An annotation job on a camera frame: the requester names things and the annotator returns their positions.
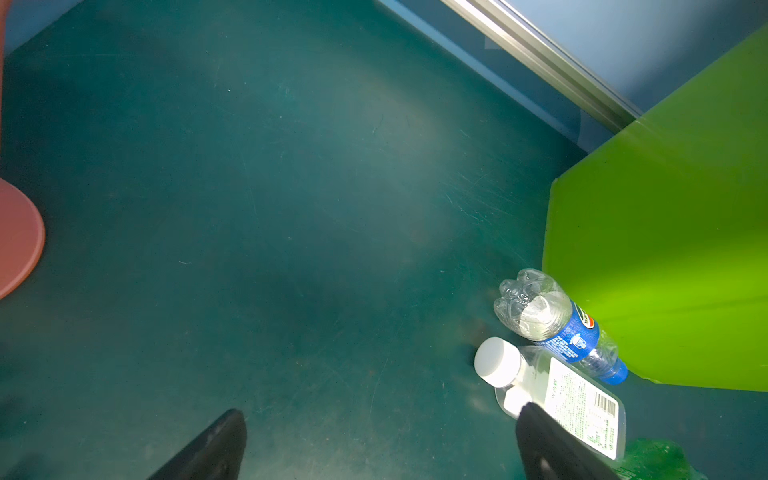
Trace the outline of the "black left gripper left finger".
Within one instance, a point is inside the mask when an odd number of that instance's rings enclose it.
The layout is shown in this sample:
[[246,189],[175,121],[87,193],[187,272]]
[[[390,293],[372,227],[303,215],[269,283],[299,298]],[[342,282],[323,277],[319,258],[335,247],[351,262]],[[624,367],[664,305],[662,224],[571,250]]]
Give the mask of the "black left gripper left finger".
[[229,409],[149,479],[237,479],[246,445],[244,414]]

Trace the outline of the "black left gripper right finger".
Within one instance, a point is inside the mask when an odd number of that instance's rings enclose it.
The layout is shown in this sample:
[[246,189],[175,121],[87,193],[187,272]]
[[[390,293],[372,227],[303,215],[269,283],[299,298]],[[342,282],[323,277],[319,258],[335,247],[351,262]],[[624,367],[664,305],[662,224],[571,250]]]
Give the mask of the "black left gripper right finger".
[[619,477],[542,407],[529,402],[515,428],[525,477],[528,480],[618,480]]

